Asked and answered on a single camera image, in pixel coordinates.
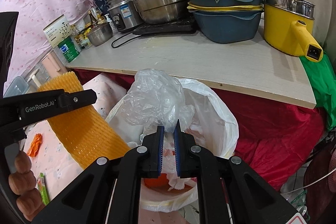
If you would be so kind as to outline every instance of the human hand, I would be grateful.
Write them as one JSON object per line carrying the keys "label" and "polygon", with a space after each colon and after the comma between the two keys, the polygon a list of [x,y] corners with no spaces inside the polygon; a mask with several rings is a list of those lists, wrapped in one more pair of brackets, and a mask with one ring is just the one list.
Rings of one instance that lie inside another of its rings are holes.
{"label": "human hand", "polygon": [[38,189],[35,188],[36,178],[31,171],[32,163],[26,153],[20,151],[15,158],[17,172],[9,175],[9,186],[14,194],[20,197],[16,200],[19,210],[24,217],[32,221],[45,207]]}

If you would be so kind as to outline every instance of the metal screw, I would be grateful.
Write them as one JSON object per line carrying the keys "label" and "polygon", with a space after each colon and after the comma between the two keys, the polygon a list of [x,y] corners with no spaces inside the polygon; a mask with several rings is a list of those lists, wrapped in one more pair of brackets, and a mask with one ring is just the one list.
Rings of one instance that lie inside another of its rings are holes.
{"label": "metal screw", "polygon": [[232,163],[234,164],[240,164],[242,162],[241,158],[235,156],[231,158]]}
{"label": "metal screw", "polygon": [[98,165],[104,165],[106,163],[107,163],[107,158],[101,157],[101,158],[97,159],[97,164]]}
{"label": "metal screw", "polygon": [[201,148],[200,148],[198,145],[194,145],[194,146],[192,146],[190,150],[191,150],[192,152],[194,152],[194,153],[199,153],[199,152],[201,152]]}
{"label": "metal screw", "polygon": [[147,147],[139,146],[137,149],[138,153],[145,153],[147,151]]}

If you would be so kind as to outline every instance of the white cable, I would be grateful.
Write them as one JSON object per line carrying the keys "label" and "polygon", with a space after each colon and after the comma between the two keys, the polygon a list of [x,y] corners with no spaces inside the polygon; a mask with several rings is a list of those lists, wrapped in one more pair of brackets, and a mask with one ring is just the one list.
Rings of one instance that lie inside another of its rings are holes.
{"label": "white cable", "polygon": [[332,174],[332,173],[335,172],[335,171],[336,171],[336,168],[335,168],[334,170],[332,170],[331,172],[329,172],[328,174],[326,174],[324,177],[321,177],[320,179],[318,179],[317,181],[315,181],[315,182],[313,182],[313,183],[310,183],[310,184],[308,184],[308,185],[306,185],[306,186],[304,186],[304,187],[295,189],[295,190],[293,190],[293,191],[290,191],[290,192],[287,192],[287,193],[283,193],[283,194],[281,194],[281,195],[290,194],[290,193],[293,193],[293,192],[295,192],[295,191],[297,191],[297,190],[301,190],[301,189],[304,189],[304,188],[306,188],[306,187],[312,186],[313,184],[319,182],[320,180],[323,180],[324,178],[326,178],[327,176],[329,176],[330,174]]}

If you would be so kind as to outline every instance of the red cloth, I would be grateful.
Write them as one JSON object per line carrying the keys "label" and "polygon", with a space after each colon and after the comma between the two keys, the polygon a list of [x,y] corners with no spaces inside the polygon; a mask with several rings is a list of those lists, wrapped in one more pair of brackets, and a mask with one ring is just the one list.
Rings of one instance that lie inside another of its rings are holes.
{"label": "red cloth", "polygon": [[[85,83],[99,73],[77,70]],[[108,73],[127,90],[134,76]],[[276,190],[307,160],[324,132],[325,112],[227,90],[213,89],[236,117],[240,156]]]}

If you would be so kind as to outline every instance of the wooden tabletop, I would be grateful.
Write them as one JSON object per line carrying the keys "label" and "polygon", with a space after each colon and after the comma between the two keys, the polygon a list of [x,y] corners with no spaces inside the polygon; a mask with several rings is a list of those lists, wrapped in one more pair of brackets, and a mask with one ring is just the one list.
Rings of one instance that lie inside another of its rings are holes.
{"label": "wooden tabletop", "polygon": [[262,26],[252,40],[217,44],[197,31],[136,39],[113,49],[111,43],[118,34],[103,45],[83,50],[66,67],[127,75],[154,68],[197,79],[211,88],[314,108],[315,97],[300,59],[274,49],[261,34]]}

